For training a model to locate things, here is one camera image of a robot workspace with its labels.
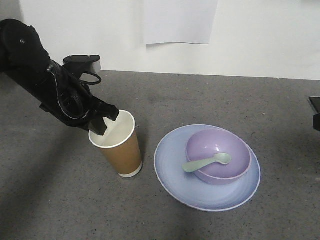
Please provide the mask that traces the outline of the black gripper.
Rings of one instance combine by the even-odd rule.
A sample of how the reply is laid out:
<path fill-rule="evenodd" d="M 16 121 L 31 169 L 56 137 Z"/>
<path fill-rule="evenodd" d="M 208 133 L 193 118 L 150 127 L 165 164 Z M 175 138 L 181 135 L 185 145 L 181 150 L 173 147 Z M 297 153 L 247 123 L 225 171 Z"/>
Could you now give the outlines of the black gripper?
<path fill-rule="evenodd" d="M 69 127 L 103 136 L 103 118 L 116 121 L 119 109 L 94 98 L 86 82 L 70 74 L 47 74 L 39 83 L 40 108 Z"/>

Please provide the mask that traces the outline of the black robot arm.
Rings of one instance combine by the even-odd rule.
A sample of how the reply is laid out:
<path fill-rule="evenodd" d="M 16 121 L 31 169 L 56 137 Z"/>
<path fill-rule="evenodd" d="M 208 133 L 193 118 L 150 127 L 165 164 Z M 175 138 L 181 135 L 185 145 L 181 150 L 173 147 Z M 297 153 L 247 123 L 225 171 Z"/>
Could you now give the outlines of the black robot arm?
<path fill-rule="evenodd" d="M 70 55 L 60 65 L 44 49 L 33 26 L 16 19 L 0 22 L 0 71 L 24 88 L 40 108 L 69 127 L 104 135 L 108 118 L 116 121 L 120 111 L 92 95 L 83 74 L 97 75 L 98 55 Z"/>

